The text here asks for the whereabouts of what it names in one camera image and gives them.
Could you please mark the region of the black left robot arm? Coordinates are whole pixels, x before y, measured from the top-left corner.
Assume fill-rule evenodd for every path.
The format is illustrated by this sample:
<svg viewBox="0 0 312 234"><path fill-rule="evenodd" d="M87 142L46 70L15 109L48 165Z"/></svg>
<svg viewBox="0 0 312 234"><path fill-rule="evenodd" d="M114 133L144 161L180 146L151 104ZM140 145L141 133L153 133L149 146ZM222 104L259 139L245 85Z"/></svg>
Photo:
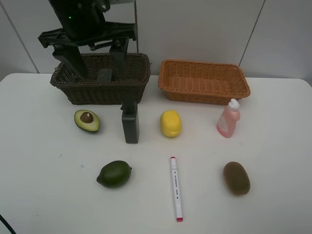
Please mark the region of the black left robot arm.
<svg viewBox="0 0 312 234"><path fill-rule="evenodd" d="M49 3L62 27L43 32L38 39L44 48L53 46L55 59L86 79L88 70L79 47L89 46L92 51L109 47L121 76L126 77L129 40L137 40L135 23L106 21L104 13L112 4L109 0L51 0Z"/></svg>

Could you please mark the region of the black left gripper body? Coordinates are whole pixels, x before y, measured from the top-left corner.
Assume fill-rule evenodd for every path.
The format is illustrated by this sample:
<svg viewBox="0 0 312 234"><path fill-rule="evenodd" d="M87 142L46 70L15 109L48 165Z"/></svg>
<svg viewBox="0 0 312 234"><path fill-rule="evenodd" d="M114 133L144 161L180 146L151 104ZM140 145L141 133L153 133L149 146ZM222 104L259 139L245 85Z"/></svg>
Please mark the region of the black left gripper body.
<svg viewBox="0 0 312 234"><path fill-rule="evenodd" d="M63 28L43 32L38 40L44 48L48 46L89 46L90 50L95 51L109 46L125 45L130 39L137 39L137 27L134 23L105 22L102 32L87 36L85 39L71 39Z"/></svg>

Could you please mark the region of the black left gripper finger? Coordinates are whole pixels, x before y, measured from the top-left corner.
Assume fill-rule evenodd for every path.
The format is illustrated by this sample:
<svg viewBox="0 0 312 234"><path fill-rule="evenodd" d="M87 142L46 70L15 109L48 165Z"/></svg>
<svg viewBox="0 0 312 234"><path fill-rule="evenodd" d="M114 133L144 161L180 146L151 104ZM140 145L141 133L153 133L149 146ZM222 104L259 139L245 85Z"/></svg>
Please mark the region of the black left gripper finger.
<svg viewBox="0 0 312 234"><path fill-rule="evenodd" d="M53 57L71 68L81 79L87 78L88 70L77 47L55 46Z"/></svg>
<svg viewBox="0 0 312 234"><path fill-rule="evenodd" d="M109 53L115 59L119 72L122 78L126 78L127 74L127 51L128 51L128 39L120 39L113 41L113 45L111 46Z"/></svg>

